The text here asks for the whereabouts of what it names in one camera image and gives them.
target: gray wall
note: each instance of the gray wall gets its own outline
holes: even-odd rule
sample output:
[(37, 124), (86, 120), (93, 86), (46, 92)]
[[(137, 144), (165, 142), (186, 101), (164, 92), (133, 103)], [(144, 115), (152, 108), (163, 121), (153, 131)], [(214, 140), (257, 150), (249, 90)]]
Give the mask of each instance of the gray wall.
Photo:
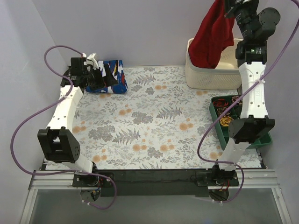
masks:
[[(56, 44), (128, 65), (185, 64), (211, 0), (33, 0)], [(264, 7), (267, 0), (261, 0)], [(235, 37), (240, 37), (234, 28)], [(69, 63), (71, 54), (61, 50)]]
[[(15, 224), (21, 218), (31, 176), (14, 164), (10, 139), (21, 121), (58, 98), (60, 79), (43, 63), (44, 51), (54, 42), (31, 0), (0, 0), (0, 36), (0, 223)], [(49, 60), (57, 71), (65, 69), (58, 50)], [(36, 135), (51, 113), (39, 115), (17, 135), (16, 155), (28, 170), (42, 163)]]
[[(275, 7), (281, 22), (268, 42), (268, 67), (276, 59), (293, 31), (298, 19), (298, 8), (290, 1), (269, 0), (268, 7)], [(276, 125), (271, 131), (273, 145), (262, 149), (262, 156), (269, 168), (274, 168), (281, 182), (282, 193), (293, 223), (299, 223), (299, 32), (273, 72), (266, 78), (266, 106)]]

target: floral pattern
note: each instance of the floral pattern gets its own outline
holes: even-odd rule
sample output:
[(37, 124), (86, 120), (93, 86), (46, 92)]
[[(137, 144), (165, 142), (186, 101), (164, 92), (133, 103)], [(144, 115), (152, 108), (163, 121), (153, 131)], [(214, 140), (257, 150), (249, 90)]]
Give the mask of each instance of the floral pattern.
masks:
[[(212, 124), (212, 97), (231, 91), (189, 88), (184, 67), (124, 68), (126, 94), (85, 93), (73, 122), (81, 153), (99, 169), (211, 168), (197, 156), (198, 143)], [(200, 153), (216, 160), (222, 155), (215, 130)], [(260, 168), (255, 149), (246, 150), (239, 164)], [(65, 169), (47, 163), (46, 169)]]

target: blue fabric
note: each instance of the blue fabric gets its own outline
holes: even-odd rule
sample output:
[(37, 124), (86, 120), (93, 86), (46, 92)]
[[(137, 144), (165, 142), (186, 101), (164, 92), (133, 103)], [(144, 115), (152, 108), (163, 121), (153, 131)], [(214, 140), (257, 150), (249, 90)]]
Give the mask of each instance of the blue fabric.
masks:
[(102, 74), (103, 74), (104, 64), (109, 65), (113, 77), (117, 80), (118, 85), (104, 87), (102, 89), (97, 89), (97, 90), (91, 90), (90, 87), (88, 86), (86, 87), (86, 91), (93, 92), (93, 93), (116, 93), (116, 94), (126, 93), (128, 91), (128, 85), (125, 79), (125, 74), (123, 72), (122, 60), (99, 61), (99, 68)]

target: red towel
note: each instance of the red towel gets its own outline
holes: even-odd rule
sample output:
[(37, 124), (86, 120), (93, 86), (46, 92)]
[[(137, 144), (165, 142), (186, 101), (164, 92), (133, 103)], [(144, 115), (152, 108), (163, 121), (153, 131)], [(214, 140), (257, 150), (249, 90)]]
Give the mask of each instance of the red towel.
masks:
[(227, 19), (224, 14), (224, 0), (215, 0), (188, 49), (194, 66), (216, 68), (221, 52), (226, 47), (234, 45), (232, 28), (235, 19)]

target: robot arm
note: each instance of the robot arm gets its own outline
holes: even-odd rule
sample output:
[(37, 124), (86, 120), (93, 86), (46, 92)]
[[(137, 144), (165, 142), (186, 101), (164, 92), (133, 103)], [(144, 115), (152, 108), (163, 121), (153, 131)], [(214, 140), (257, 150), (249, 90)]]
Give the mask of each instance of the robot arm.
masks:
[(71, 67), (64, 75), (73, 81), (73, 89), (69, 96), (65, 97), (71, 84), (66, 79), (62, 80), (59, 98), (65, 99), (57, 105), (51, 121), (46, 129), (39, 130), (37, 137), (47, 160), (62, 163), (72, 170), (91, 173), (95, 165), (80, 153), (80, 144), (72, 134), (76, 108), (87, 86), (99, 89), (118, 82), (106, 64), (106, 75), (102, 77), (96, 54), (84, 56), (71, 58)]
[[(267, 62), (267, 40), (274, 34), (280, 14), (274, 8), (256, 13), (259, 0), (225, 0), (226, 17), (234, 16), (243, 35), (236, 49), (242, 90), (247, 91), (264, 74)], [(219, 159), (237, 163), (244, 151), (275, 125), (268, 117), (264, 100), (264, 81), (249, 92), (242, 103), (240, 119), (228, 127), (229, 141)], [(233, 171), (235, 165), (219, 164), (220, 170)]]

